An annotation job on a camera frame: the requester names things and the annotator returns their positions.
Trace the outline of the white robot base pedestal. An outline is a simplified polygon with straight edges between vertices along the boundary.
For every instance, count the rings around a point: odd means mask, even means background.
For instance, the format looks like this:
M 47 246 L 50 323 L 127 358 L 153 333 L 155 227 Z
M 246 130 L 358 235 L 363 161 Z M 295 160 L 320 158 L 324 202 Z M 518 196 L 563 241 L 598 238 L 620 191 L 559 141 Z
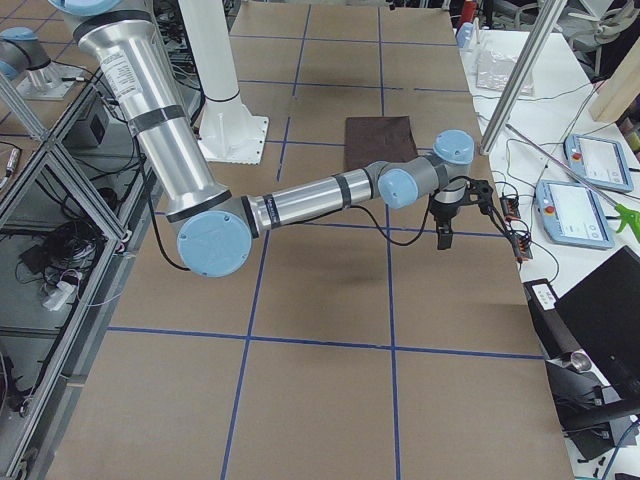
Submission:
M 185 0 L 179 7 L 205 95 L 198 140 L 205 159 L 259 164 L 269 119 L 252 115 L 241 98 L 223 3 Z

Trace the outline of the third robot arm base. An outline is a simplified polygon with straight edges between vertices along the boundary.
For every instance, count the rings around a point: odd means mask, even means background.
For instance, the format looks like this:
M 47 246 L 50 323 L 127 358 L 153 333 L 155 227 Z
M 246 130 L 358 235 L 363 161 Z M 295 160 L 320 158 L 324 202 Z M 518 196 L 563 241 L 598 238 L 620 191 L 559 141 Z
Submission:
M 55 63 L 37 35 L 26 27 L 1 32 L 1 73 L 11 82 L 20 79 L 16 90 L 27 100 L 63 100 L 86 81 L 79 67 Z

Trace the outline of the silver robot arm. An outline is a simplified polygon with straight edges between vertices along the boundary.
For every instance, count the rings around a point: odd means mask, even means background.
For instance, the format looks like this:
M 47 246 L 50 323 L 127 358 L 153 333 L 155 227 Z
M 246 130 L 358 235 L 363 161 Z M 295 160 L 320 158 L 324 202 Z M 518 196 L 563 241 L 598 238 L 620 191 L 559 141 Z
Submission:
M 176 256 L 210 278 L 255 260 L 266 233 L 364 203 L 452 222 L 477 155 L 477 126 L 438 120 L 406 162 L 375 150 L 347 168 L 349 118 L 415 115 L 433 95 L 410 87 L 429 45 L 386 37 L 398 12 L 248 2 L 228 26 L 218 1 L 178 5 L 205 103 L 162 50 L 148 1 L 60 1 L 78 48 L 105 76 L 163 189 Z

